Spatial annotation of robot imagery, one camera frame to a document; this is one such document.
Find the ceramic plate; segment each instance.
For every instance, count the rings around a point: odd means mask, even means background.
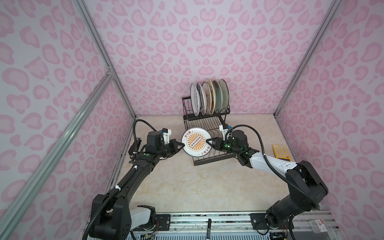
[[[209,114],[213,114],[215,111],[215,103],[216,103],[216,95],[214,91],[214,86],[212,85],[211,79],[207,78],[205,81],[209,87],[209,91],[211,92],[211,109],[209,110]]]
[[[190,128],[181,137],[181,142],[185,144],[183,150],[191,157],[205,156],[211,151],[211,146],[205,141],[211,138],[209,132],[203,128]]]
[[[204,82],[203,85],[201,85],[203,92],[205,93],[205,100],[206,100],[206,111],[205,114],[208,115],[210,110],[211,110],[211,102],[212,102],[212,96],[211,96],[211,91],[209,90],[207,82]]]
[[[228,106],[229,106],[229,90],[228,90],[228,86],[227,86],[227,83],[221,79],[219,82],[218,82],[220,88],[221,88],[221,91],[223,93],[223,104],[221,105],[221,109],[223,110],[223,112],[226,112],[228,110]]]
[[[205,111],[207,110],[207,98],[200,83],[197,83],[197,90],[199,91],[200,96],[200,112],[205,115]]]
[[[213,80],[212,84],[214,86],[215,96],[216,96],[215,113],[219,113],[221,110],[223,93],[222,93],[220,86],[216,80]]]
[[[197,117],[200,110],[200,95],[193,83],[191,84],[191,102],[193,113]]]

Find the black metal dish rack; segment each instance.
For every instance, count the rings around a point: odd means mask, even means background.
[[[230,113],[230,108],[228,106],[227,111],[214,113],[212,115],[202,115],[199,113],[198,116],[195,116],[192,110],[191,97],[183,97],[183,109],[184,109],[184,126],[185,130],[188,130],[192,127],[201,127],[207,130],[212,138],[219,137],[221,131],[219,126],[225,124],[225,119],[227,114]],[[192,157],[194,165],[202,165],[210,162],[216,162],[228,158],[236,157],[235,154],[229,154],[221,151],[212,149],[209,154],[203,157]]]

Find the stacked plate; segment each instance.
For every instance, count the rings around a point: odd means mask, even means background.
[[[229,90],[227,83],[209,78],[203,83],[191,84],[191,102],[195,116],[212,115],[228,111]]]

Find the aluminum frame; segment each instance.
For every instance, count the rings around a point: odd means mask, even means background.
[[[79,10],[79,13],[80,13],[80,15],[81,15],[81,17],[85,23],[85,26],[87,27],[93,41],[95,42],[96,48],[100,52],[100,56],[103,59],[104,64],[106,65],[108,70],[111,71],[111,74],[116,76],[114,81],[116,83],[116,86],[118,87],[119,94],[122,97],[122,99],[124,100],[124,104],[128,108],[131,117],[133,119],[135,119],[136,114],[133,111],[133,108],[132,108],[131,103],[129,102],[128,96],[127,96],[126,92],[124,91],[124,88],[121,84],[121,81],[116,74],[115,68],[113,67],[112,61],[107,54],[107,51],[103,45],[103,42],[101,41],[101,37],[99,36],[99,33],[95,27],[95,24],[93,23],[92,16],[88,10],[87,5],[85,4],[84,0],[72,0],[72,1],[75,3],[77,9]]]
[[[303,60],[300,62],[295,74],[292,77],[291,82],[289,83],[287,89],[285,90],[283,97],[281,98],[280,103],[278,104],[276,111],[274,112],[275,118],[278,117],[278,115],[281,113],[282,109],[284,108],[285,103],[288,101],[289,96],[293,92],[293,89],[295,88],[297,82],[299,81],[301,74],[303,73],[304,69],[307,67],[309,61],[312,59],[313,54],[315,53],[316,48],[319,46],[323,36],[327,32],[329,26],[331,25],[333,19],[338,13],[338,10],[340,10],[341,3],[344,0],[333,0],[331,3],[331,6],[328,8],[327,13],[324,16],[323,21],[321,22],[316,34],[313,37],[313,40],[308,47],[307,52],[305,53]]]
[[[52,171],[60,161],[65,151],[68,149],[72,140],[75,138],[78,131],[83,126],[83,123],[88,118],[89,114],[94,109],[95,105],[103,95],[104,91],[109,86],[110,82],[115,78],[111,72],[107,72],[90,97],[85,101],[79,112],[63,132],[60,139],[53,146],[49,154],[44,158],[35,173],[28,180],[17,198],[9,206],[8,210],[2,217],[0,223],[0,239],[6,240],[13,233],[30,204],[43,187],[44,183],[51,175]]]

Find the yellow calculator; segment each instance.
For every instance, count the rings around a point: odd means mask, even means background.
[[[282,144],[273,144],[273,151],[275,153],[275,158],[279,158],[286,161],[291,161],[289,157],[287,147]]]

